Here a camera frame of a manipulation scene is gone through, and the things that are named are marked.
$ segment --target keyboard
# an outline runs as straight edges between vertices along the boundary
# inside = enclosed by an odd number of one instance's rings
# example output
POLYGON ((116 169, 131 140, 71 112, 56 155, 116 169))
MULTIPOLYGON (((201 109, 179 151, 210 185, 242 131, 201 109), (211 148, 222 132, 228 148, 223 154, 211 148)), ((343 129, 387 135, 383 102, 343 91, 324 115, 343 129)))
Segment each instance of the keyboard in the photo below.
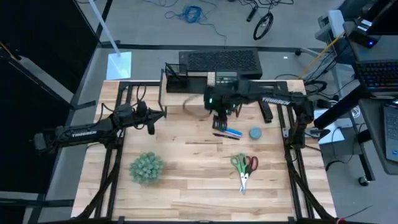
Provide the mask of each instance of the keyboard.
POLYGON ((383 106, 386 158, 398 162, 398 108, 383 106))
POLYGON ((375 96, 398 94, 398 61, 356 63, 355 73, 375 96))
POLYGON ((188 72, 237 72, 242 78, 260 79, 262 68, 256 49, 180 52, 188 72))

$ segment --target blue cable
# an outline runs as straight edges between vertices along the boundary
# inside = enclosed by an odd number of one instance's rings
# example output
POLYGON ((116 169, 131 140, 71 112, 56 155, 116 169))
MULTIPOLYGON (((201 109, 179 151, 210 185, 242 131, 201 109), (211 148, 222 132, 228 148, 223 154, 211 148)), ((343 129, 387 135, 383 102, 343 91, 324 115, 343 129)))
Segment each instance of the blue cable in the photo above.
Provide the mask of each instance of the blue cable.
MULTIPOLYGON (((164 4, 161 3, 161 0, 159 0, 159 4, 157 4, 156 2, 152 2, 149 0, 143 0, 145 2, 150 2, 152 4, 155 4, 156 6, 160 6, 160 7, 172 7, 174 6, 179 0, 176 0, 173 4, 166 6, 167 5, 167 0, 165 0, 164 4)), ((164 14, 164 17, 166 19, 171 19, 173 17, 177 17, 181 20, 184 20, 185 22, 189 23, 189 24, 193 24, 193 23, 197 23, 200 25, 204 25, 204 26, 211 26, 214 31, 216 32, 217 35, 221 36, 224 38, 224 46, 226 45, 226 39, 227 36, 220 34, 217 31, 217 28, 214 24, 212 23, 204 23, 204 21, 206 21, 208 18, 206 17, 207 14, 209 14, 211 11, 214 11, 217 9, 217 5, 212 3, 212 2, 208 2, 205 0, 199 0, 203 3, 207 3, 207 4, 211 4, 212 6, 214 6, 213 9, 207 11, 207 12, 203 12, 202 8, 199 6, 184 6, 184 8, 182 9, 182 12, 180 14, 175 13, 174 11, 168 11, 164 14)))

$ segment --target gray floor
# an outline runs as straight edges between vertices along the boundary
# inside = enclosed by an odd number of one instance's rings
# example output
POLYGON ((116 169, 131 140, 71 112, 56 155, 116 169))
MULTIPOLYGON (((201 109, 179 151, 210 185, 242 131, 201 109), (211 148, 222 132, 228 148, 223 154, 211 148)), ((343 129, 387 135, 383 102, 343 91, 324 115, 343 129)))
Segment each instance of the gray floor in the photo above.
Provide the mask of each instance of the gray floor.
MULTIPOLYGON (((246 17, 250 11, 248 6, 242 7, 238 2, 230 3, 227 0, 209 0, 218 4, 218 9, 208 17, 210 22, 217 26, 220 33, 226 34, 227 45, 263 46, 263 47, 318 47, 325 44, 315 40, 314 33, 319 29, 318 16, 324 15, 327 10, 333 9, 338 1, 301 0, 293 6, 277 6, 272 10, 275 21, 271 31, 259 41, 252 39, 252 31, 259 16, 253 22, 247 23, 246 17)), ((97 0, 102 12, 106 0, 97 0)), ((209 9, 205 3, 198 1, 180 1, 176 6, 164 9, 153 4, 139 0, 113 1, 107 19, 107 25, 115 39, 124 44, 170 44, 170 45, 223 45, 223 39, 217 36, 211 27, 198 24, 186 24, 178 19, 167 20, 164 13, 173 10, 180 12, 185 4, 196 4, 204 9, 209 9)), ((98 22, 88 4, 80 5, 89 23, 96 29, 98 22)), ((178 62, 178 51, 174 50, 123 50, 132 52, 132 79, 158 80, 160 69, 164 63, 178 62)), ((97 100, 101 84, 106 77, 106 64, 110 49, 97 49, 90 67, 87 69, 88 78, 80 97, 80 103, 97 100)), ((260 52, 263 79, 273 79, 283 73, 300 74, 313 59, 307 54, 296 57, 293 53, 260 52)), ((38 77, 46 80, 65 98, 70 93, 59 87, 54 80, 42 71, 27 62, 25 64, 34 71, 38 77)), ((350 81, 352 72, 347 72, 338 66, 338 74, 343 83, 350 81)), ((330 73, 324 76, 330 83, 327 93, 334 93, 336 88, 330 73)), ((358 83, 349 84, 344 93, 349 93, 358 83)), ((89 123, 94 117, 94 108, 78 111, 72 124, 89 123)), ((357 156, 349 164, 334 164, 328 171, 328 179, 339 217, 347 216, 368 205, 374 205, 363 213, 350 218, 350 220, 375 223, 395 223, 395 210, 398 204, 398 177, 387 175, 379 162, 374 146, 371 142, 365 145, 376 181, 369 187, 362 187, 357 183, 357 178, 363 175, 363 170, 357 156)), ((84 146, 75 149, 64 149, 60 156, 54 180, 50 186, 47 199, 72 199, 76 194, 77 183, 80 178, 81 167, 84 160, 84 146)), ((43 210, 40 221, 64 220, 70 216, 71 208, 46 208, 43 210)))

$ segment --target round blue object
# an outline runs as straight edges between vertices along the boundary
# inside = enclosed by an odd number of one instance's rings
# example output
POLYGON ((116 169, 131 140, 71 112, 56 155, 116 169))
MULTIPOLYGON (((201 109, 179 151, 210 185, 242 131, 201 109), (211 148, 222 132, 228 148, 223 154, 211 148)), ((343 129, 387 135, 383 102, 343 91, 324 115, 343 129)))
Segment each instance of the round blue object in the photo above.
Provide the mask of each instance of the round blue object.
POLYGON ((261 137, 261 129, 259 129, 259 128, 250 129, 250 138, 257 140, 260 137, 261 137))

